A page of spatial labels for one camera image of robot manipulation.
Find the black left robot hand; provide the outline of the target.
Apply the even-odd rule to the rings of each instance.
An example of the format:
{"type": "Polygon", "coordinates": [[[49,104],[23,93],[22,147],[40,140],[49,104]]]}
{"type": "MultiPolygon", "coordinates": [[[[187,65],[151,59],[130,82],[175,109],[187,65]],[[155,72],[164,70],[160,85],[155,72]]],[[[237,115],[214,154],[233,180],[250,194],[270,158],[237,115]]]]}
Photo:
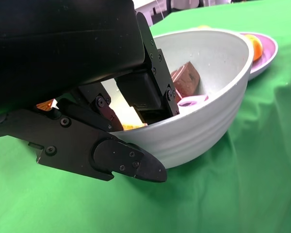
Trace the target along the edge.
{"type": "Polygon", "coordinates": [[[130,0],[0,0],[0,137],[41,150],[41,165],[109,181],[162,183],[163,164],[114,136],[102,82],[114,79],[143,123],[179,113],[163,53],[130,0]]]}

